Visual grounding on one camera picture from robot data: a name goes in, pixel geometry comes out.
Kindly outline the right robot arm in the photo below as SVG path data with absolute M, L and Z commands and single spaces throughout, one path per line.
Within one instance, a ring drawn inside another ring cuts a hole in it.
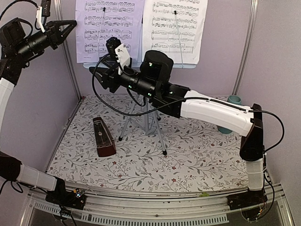
M 244 193 L 243 201 L 254 205 L 261 198 L 264 184 L 261 107 L 232 104 L 170 83 L 174 63 L 163 52 L 147 51 L 139 71 L 131 68 L 131 61 L 127 52 L 106 54 L 99 59 L 105 68 L 89 68 L 92 80 L 111 93 L 119 87 L 134 91 L 147 98 L 154 111 L 205 121 L 238 133 L 242 138 L 239 154 L 246 162 L 248 175 L 249 191 Z

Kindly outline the brown wooden metronome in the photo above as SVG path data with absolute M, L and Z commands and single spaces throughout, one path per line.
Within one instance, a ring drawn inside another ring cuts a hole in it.
M 108 127 L 101 117 L 93 119 L 96 149 L 99 157 L 109 157 L 116 154 L 116 146 Z

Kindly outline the aluminium base frame rail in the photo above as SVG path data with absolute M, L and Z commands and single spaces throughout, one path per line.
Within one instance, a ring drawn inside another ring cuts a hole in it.
M 266 185 L 267 202 L 235 209 L 230 195 L 245 189 L 217 192 L 148 193 L 66 183 L 86 196 L 82 210 L 60 213 L 39 190 L 28 192 L 21 225 L 30 226 L 294 226 L 280 184 Z

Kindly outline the teal cup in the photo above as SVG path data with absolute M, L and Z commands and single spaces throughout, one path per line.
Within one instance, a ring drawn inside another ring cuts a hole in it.
M 241 105 L 242 104 L 242 100 L 239 96 L 236 95 L 230 95 L 227 99 L 227 102 L 232 103 L 232 104 L 236 104 L 236 105 Z M 232 130 L 229 130 L 227 128 L 224 127 L 220 127 L 217 126 L 217 129 L 219 132 L 223 133 L 223 134 L 230 134 L 232 132 Z

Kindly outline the white sheet music page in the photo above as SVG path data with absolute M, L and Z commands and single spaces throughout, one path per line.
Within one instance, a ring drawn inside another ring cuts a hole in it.
M 145 1 L 142 54 L 157 50 L 175 64 L 197 65 L 207 6 L 206 0 Z

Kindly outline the right aluminium frame post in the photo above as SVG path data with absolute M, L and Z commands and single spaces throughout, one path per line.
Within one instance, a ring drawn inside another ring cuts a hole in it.
M 241 57 L 239 67 L 238 67 L 237 77 L 236 77 L 234 87 L 232 90 L 233 95 L 238 94 L 240 85 L 241 85 L 241 82 L 243 79 L 243 75 L 245 72 L 246 63 L 247 63 L 247 59 L 248 59 L 248 55 L 249 55 L 249 50 L 250 50 L 251 43 L 252 43 L 254 28 L 255 28 L 255 24 L 256 24 L 258 3 L 259 3 L 258 0 L 251 0 L 249 19 L 248 19 L 247 30 L 246 30 L 246 38 L 245 38 L 245 43 L 244 43 L 244 47 L 243 47 L 242 57 Z

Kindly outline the light blue music stand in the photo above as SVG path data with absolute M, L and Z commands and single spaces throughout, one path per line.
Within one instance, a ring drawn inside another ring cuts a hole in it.
M 139 71 L 132 68 L 126 45 L 110 37 L 106 41 L 108 52 L 99 59 L 105 67 L 90 67 L 92 79 L 111 93 L 119 87 L 134 91 L 149 99 L 156 111 L 176 118 L 190 117 L 190 102 L 205 97 L 169 80 L 174 64 L 199 62 L 207 4 L 206 0 L 146 1 Z

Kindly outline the floral patterned table mat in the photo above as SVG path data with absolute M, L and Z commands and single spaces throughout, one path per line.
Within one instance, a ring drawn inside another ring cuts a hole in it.
M 93 119 L 102 117 L 116 154 L 99 157 Z M 215 125 L 160 115 L 158 132 L 146 135 L 133 122 L 84 98 L 67 129 L 48 173 L 66 181 L 129 191 L 208 192 L 247 187 L 246 166 L 239 157 L 240 136 Z

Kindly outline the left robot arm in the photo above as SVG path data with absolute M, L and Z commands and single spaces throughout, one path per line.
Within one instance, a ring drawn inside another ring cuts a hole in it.
M 25 34 L 15 18 L 0 29 L 0 177 L 51 192 L 59 204 L 70 194 L 46 168 L 79 102 L 63 49 L 76 24 L 49 21 Z

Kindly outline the aluminium frame post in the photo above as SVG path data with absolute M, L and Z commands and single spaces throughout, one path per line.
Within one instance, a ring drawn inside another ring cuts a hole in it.
M 56 19 L 57 20 L 64 20 L 62 5 L 61 5 L 60 0 L 54 0 L 54 8 L 55 8 Z M 77 99 L 81 100 L 81 92 L 80 92 L 80 89 L 79 89 L 78 81 L 77 81 L 75 70 L 74 70 L 74 67 L 73 67 L 73 62 L 72 62 L 72 58 L 71 58 L 71 54 L 70 54 L 70 50 L 69 50 L 68 41 L 65 40 L 63 42 L 62 46 L 63 46 L 64 58 L 65 58 L 65 61 L 66 61 L 68 73 L 69 73 L 70 80 L 71 80 L 71 85 L 74 89 L 74 92 L 75 92 L 75 95 L 76 95 Z
M 237 77 L 236 77 L 234 87 L 232 90 L 233 95 L 238 94 L 240 85 L 241 85 L 241 82 L 243 79 L 243 75 L 245 72 L 246 63 L 247 63 L 247 59 L 248 59 L 248 55 L 249 55 L 249 50 L 250 50 L 251 43 L 252 43 L 254 28 L 255 28 L 255 24 L 256 24 L 258 3 L 259 3 L 258 0 L 251 0 L 249 19 L 248 19 L 247 30 L 246 30 L 246 38 L 245 38 L 245 43 L 244 43 L 244 47 L 243 47 L 242 57 L 241 57 L 239 67 L 238 67 Z

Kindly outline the left aluminium frame post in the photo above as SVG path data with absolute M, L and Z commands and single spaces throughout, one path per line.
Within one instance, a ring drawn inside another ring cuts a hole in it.
M 54 0 L 54 8 L 55 8 L 56 19 L 57 20 L 64 20 L 62 5 L 61 5 L 60 0 Z M 65 61 L 66 61 L 68 73 L 69 73 L 70 80 L 71 80 L 71 85 L 74 89 L 74 92 L 75 92 L 75 95 L 76 95 L 77 99 L 81 100 L 81 92 L 80 92 L 80 89 L 79 89 L 78 81 L 77 81 L 75 70 L 74 70 L 74 67 L 73 67 L 73 62 L 72 62 L 72 58 L 71 58 L 71 54 L 70 54 L 70 50 L 69 50 L 68 41 L 65 40 L 63 42 L 62 46 L 63 46 L 64 58 L 65 58 Z

